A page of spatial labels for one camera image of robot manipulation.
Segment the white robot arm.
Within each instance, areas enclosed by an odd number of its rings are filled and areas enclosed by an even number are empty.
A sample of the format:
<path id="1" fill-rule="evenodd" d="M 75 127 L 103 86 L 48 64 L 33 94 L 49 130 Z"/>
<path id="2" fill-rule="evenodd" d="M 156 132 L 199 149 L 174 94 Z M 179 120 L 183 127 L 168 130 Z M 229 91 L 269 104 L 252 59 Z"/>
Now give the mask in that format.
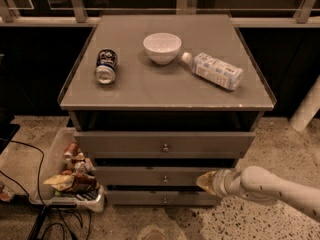
<path id="1" fill-rule="evenodd" d="M 262 167 L 249 166 L 242 172 L 231 169 L 209 171 L 199 176 L 196 184 L 221 198 L 237 196 L 263 205 L 273 205 L 280 200 L 320 222 L 319 189 L 282 179 Z"/>

